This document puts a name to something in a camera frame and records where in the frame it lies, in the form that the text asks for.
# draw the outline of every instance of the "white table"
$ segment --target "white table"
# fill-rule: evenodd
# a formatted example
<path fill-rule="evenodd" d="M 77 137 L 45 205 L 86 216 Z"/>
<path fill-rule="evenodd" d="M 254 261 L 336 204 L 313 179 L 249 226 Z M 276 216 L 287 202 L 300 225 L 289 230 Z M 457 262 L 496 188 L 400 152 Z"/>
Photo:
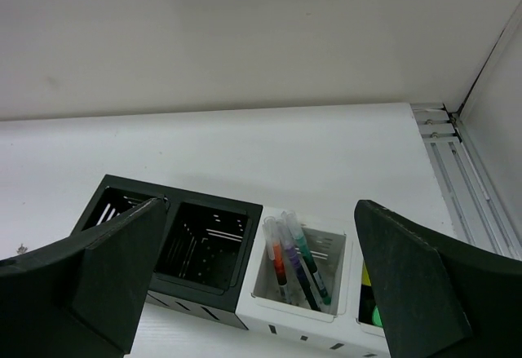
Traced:
<path fill-rule="evenodd" d="M 0 259 L 66 237 L 105 174 L 341 219 L 367 198 L 454 235 L 408 104 L 2 122 L 0 158 Z M 147 304 L 131 356 L 272 354 L 328 353 Z"/>

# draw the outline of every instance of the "pen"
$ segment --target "pen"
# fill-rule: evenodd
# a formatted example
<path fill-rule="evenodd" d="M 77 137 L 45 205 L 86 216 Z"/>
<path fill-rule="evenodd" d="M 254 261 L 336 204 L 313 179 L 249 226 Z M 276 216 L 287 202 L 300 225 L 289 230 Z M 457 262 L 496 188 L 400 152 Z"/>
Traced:
<path fill-rule="evenodd" d="M 294 240 L 290 235 L 290 231 L 285 226 L 285 223 L 278 219 L 276 221 L 277 227 L 279 229 L 279 234 L 281 238 L 281 244 L 283 245 L 283 249 L 288 256 L 290 264 L 295 270 L 295 275 L 297 276 L 297 280 L 301 285 L 301 289 L 303 289 L 304 295 L 307 298 L 308 304 L 310 308 L 314 311 L 320 312 L 321 309 L 317 305 L 316 299 L 313 296 L 312 289 L 310 288 L 310 282 L 308 281 L 307 274 L 304 272 L 303 266 L 299 261 L 299 255 L 297 254 L 297 250 L 295 250 Z"/>
<path fill-rule="evenodd" d="M 281 252 L 281 243 L 277 232 L 276 220 L 273 217 L 267 217 L 263 224 L 264 238 L 267 242 L 268 258 L 272 260 L 274 269 L 276 270 L 277 284 L 279 292 L 285 303 L 292 303 L 288 283 L 286 281 L 285 264 L 283 263 L 283 253 Z"/>
<path fill-rule="evenodd" d="M 330 305 L 332 298 L 328 294 L 328 290 L 326 290 L 325 283 L 323 282 L 321 274 L 317 269 L 316 262 L 314 261 L 312 253 L 310 252 L 310 248 L 308 248 L 307 239 L 304 236 L 303 229 L 301 228 L 301 224 L 297 220 L 295 212 L 283 212 L 282 217 L 286 221 L 286 226 L 288 226 L 290 234 L 294 238 L 295 243 L 301 251 L 304 263 L 307 265 L 308 271 L 312 275 L 312 279 L 317 287 L 317 290 L 319 290 L 319 295 L 321 296 L 323 303 L 325 305 Z"/>

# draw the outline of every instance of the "pen holder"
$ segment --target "pen holder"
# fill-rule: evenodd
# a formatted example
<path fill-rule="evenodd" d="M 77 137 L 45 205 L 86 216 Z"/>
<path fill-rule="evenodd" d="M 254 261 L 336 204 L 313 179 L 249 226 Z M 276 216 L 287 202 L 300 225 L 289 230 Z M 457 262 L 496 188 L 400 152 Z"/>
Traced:
<path fill-rule="evenodd" d="M 277 218 L 282 211 L 264 207 L 261 220 L 269 216 Z M 237 315 L 250 330 L 335 350 L 350 357 L 389 357 L 383 329 L 359 321 L 363 258 L 355 224 L 299 213 L 297 217 L 331 295 L 331 304 L 321 305 L 322 312 L 315 312 L 299 289 L 294 289 L 294 305 L 282 302 L 274 268 L 267 256 L 263 229 L 259 228 Z M 291 267 L 285 269 L 291 285 L 294 272 Z"/>
<path fill-rule="evenodd" d="M 245 329 L 235 311 L 262 206 L 106 175 L 72 234 L 152 197 L 167 216 L 147 302 Z"/>

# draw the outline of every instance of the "black container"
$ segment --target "black container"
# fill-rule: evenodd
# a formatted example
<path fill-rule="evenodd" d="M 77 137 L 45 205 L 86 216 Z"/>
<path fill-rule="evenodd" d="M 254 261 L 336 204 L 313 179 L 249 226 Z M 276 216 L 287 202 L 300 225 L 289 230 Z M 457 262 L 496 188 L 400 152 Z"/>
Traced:
<path fill-rule="evenodd" d="M 72 234 L 153 197 L 167 215 L 147 301 L 245 329 L 235 311 L 261 205 L 106 175 Z"/>

